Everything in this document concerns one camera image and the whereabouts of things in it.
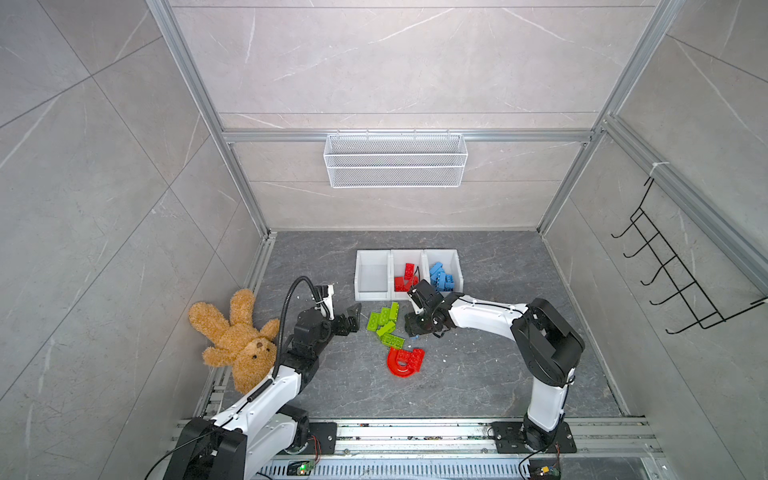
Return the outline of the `blue lego brick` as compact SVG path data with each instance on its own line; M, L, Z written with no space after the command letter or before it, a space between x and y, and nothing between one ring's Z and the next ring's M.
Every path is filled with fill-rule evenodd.
M455 288L452 275L441 273L436 277L436 286L440 292L451 292Z
M446 271L442 262L434 263L429 270L430 280L433 284L437 284L441 278L446 276Z

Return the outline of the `green lego brick top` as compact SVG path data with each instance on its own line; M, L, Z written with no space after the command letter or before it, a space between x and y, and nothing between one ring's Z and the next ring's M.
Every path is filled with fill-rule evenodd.
M397 322L398 317L399 317L399 304L397 302L393 302L390 307L389 320L393 322Z

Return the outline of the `green lego brick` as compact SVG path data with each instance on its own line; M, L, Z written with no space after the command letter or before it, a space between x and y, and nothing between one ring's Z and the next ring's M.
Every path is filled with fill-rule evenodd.
M367 330L375 332L380 328L381 314L379 312L372 312L369 316L367 323Z
M398 317L399 317L399 304L397 302L393 302L390 307L389 320L393 322L397 322Z
M396 329L396 324L392 321L388 321L383 326L381 326L377 331L377 335L379 337L383 337L384 335L391 334Z
M383 345L387 346L388 348L393 348L396 350L401 350L404 347L405 340L399 336L393 335L393 334L383 334L380 337L380 341Z

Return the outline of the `small red lego brick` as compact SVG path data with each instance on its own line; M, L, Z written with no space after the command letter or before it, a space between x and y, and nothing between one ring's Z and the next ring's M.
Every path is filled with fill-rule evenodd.
M394 278L394 291L395 292L408 292L413 286L420 281L418 276L411 277L395 277Z

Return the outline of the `red arch lego piece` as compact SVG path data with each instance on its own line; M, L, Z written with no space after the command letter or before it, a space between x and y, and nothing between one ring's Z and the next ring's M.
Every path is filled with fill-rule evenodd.
M412 371L412 370L409 370L404 364L402 364L401 358L400 358L401 350L390 348L389 354L387 357L387 366L393 375L400 378L407 378L419 372L421 368L419 371Z

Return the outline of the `long red lego brick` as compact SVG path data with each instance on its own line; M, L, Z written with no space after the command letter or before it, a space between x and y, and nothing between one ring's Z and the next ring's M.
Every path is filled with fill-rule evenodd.
M404 268L403 280L405 283L410 283L416 277L416 265L414 263L406 263Z

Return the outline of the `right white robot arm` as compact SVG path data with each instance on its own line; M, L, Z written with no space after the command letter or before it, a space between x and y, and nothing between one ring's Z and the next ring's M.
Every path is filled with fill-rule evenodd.
M442 337L450 329L472 328L516 343L534 377L522 438L531 451L549 447L563 422L567 394L585 348L584 340L568 321L542 298L527 304L505 304L460 292L444 295L425 280L411 287L408 296L414 307L405 317L410 336Z

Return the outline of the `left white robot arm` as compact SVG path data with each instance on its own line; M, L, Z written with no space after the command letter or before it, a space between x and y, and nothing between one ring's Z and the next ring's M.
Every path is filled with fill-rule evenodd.
M328 343L359 330L362 306L336 313L332 286L316 286L306 276L296 281L308 285L313 304L299 313L290 336L281 318L254 326L255 295L249 289L233 295L227 315L210 303L190 307L191 326L212 343L204 363L231 367L243 396L221 413L185 425L162 459L165 478L251 479L278 453L317 446L307 412L291 402L318 371Z

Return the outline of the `white right plastic bin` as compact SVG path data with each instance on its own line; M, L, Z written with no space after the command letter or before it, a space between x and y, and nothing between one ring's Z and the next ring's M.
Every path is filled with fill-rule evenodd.
M464 290L464 277L460 266L460 260L458 251L455 249L425 249L424 253L428 261L429 270L430 267L436 262L442 262L446 271L446 274L452 275L455 288L451 292L462 292ZM433 284L431 280L428 281L432 284L438 292L436 284ZM440 292L446 296L451 292Z

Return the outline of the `white plastic bin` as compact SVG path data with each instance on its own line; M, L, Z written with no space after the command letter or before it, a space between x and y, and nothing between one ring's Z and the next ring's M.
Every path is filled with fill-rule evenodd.
M413 264L419 270L420 280L430 280L429 266L426 254L417 249L392 249L388 259L387 286L392 301L408 301L408 290L398 292L395 290L395 278L403 277L408 263Z
M446 274L452 275L455 288L451 292L462 292L464 290L464 277L460 266L460 260L458 251L455 249L425 249L424 253L428 261L429 270L430 267L436 262L442 262L446 271ZM436 284L433 284L431 280L428 281L432 284L438 292ZM446 296L451 292L440 292Z
M391 299L390 251L358 250L354 273L354 294L357 301L388 301Z

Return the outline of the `white left plastic bin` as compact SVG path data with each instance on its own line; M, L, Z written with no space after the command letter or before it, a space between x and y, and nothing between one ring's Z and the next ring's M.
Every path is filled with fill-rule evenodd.
M391 299L390 251L358 250L354 273L354 294L357 301L388 301Z

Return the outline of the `white middle plastic bin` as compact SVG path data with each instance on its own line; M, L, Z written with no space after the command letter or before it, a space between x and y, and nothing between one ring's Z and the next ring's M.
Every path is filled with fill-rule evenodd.
M408 263L413 264L419 270L420 280L430 280L429 266L426 254L417 249L392 249L388 259L387 286L392 301L408 301L408 290L398 292L395 290L395 278L403 277Z

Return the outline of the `brown teddy bear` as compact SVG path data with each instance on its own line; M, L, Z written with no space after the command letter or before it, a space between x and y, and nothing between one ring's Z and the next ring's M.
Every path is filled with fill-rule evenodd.
M191 326L213 345L202 353L210 367L232 367L235 390L247 394L274 368L280 320L273 319L261 329L253 325L255 296L251 290L237 291L230 301L226 319L213 304L198 302L188 312Z

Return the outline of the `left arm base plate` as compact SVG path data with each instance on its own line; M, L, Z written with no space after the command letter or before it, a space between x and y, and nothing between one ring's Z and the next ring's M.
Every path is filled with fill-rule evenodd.
M288 455L334 455L338 424L336 422L309 422L298 427L293 443L283 450Z

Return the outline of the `aluminium front rail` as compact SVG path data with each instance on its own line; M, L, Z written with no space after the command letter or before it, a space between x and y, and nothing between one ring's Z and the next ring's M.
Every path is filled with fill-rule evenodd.
M321 454L341 458L521 457L529 452L513 418L323 419L310 424ZM663 450L643 418L570 418L550 453L647 457Z

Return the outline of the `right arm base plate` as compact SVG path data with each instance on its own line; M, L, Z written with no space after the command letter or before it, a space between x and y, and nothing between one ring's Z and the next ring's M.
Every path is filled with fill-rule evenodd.
M527 421L492 422L490 437L499 454L577 452L573 434L566 422L561 422L551 432L544 432Z

